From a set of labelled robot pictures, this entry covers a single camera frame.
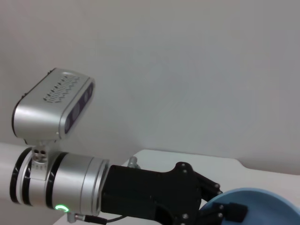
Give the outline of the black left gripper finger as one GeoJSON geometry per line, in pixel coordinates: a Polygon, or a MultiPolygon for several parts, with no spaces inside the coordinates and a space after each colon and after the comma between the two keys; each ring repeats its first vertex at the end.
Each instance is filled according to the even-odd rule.
{"type": "Polygon", "coordinates": [[[223,220],[242,223],[248,213],[246,205],[237,203],[212,203],[199,210],[200,225],[221,225],[223,220]]]}
{"type": "Polygon", "coordinates": [[[196,178],[200,183],[200,189],[202,193],[202,199],[209,202],[214,197],[222,194],[220,190],[220,184],[213,182],[212,180],[196,173],[196,178]]]}

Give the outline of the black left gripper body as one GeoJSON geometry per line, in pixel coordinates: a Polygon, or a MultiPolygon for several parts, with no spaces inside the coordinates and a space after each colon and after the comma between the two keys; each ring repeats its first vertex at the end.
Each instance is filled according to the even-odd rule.
{"type": "Polygon", "coordinates": [[[194,225],[201,204],[200,183],[188,163],[168,172],[112,165],[102,190],[101,211],[162,225],[194,225]]]}

